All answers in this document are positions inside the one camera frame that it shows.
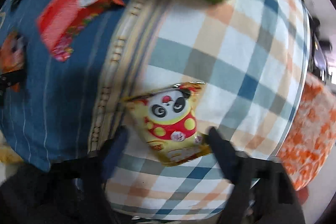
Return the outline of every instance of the checkered cloth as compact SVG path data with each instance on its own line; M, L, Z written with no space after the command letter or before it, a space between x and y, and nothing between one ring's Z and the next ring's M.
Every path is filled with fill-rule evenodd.
M198 130L216 126L236 149L267 159L298 107L309 45L301 0L131 0L100 76L89 149L130 125L121 97L201 80ZM210 217L231 190L213 155L164 167L134 131L106 183L115 210L165 220Z

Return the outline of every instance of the panda snack package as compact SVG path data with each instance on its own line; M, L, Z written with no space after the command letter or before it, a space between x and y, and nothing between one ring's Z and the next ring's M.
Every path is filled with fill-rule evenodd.
M175 166L211 152L197 131L194 107L201 82L185 82L123 99L142 139L166 166Z

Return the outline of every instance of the orange and white cloth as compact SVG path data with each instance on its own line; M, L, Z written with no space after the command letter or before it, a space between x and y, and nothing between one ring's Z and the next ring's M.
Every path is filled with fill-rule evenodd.
M336 139L336 97L307 73L292 127L277 156L295 190L305 187L320 171Z

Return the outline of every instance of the white stripe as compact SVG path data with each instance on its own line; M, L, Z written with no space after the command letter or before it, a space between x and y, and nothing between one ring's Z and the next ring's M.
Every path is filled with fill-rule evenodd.
M47 160L49 162L49 167L51 167L50 160L49 160L49 151L46 147L47 137L48 137L48 129L47 129L47 88L48 88L48 81L49 81L49 72L50 72L50 65L51 65L51 56L47 61L47 66L45 68L45 81L44 81L44 91L43 91L43 121L44 121L44 142L43 146L47 152Z
M88 82L88 77L89 77L89 72L91 69L91 66L93 65L93 62L95 61L95 57L97 54L97 50L100 44L101 36L104 32L104 29L107 25L107 22L109 18L111 17L111 12L107 12L106 15L104 16L103 20L100 23L99 29L95 35L94 42L92 45L91 53L89 56L88 64L85 68L85 74L84 74L84 80L83 80L83 86L82 86L82 101L81 101L81 108L79 110L78 114L78 130L77 130L77 137L76 137L76 158L78 158L79 154L79 137L81 133L81 128L82 128L82 115L83 115L83 108L85 104L85 98L86 98L86 88L87 88L87 82Z
M28 162L30 163L30 158L32 156L31 152L30 152L30 144L28 142L28 138L25 134L25 129L26 129L26 111L25 111L25 101L26 101L26 96L25 93L23 92L23 101L22 101L22 109L23 109L23 127L22 127L22 132L24 137L26 138L27 144L28 144L28 149L29 149L29 158L28 158Z
M12 129L13 129L13 133L14 133L14 137L15 137L14 151L16 152L17 138L16 138L16 134L15 134L15 131L14 131L14 124L13 124L12 113L11 113L11 104L12 104L11 101L12 101L11 90L9 90L9 117L10 117L10 120L12 122Z

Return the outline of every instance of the red package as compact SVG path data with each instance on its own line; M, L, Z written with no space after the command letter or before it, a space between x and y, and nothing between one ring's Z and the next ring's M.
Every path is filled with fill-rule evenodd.
M58 61L70 57L72 39L112 3L122 0L51 0L37 19L43 43Z

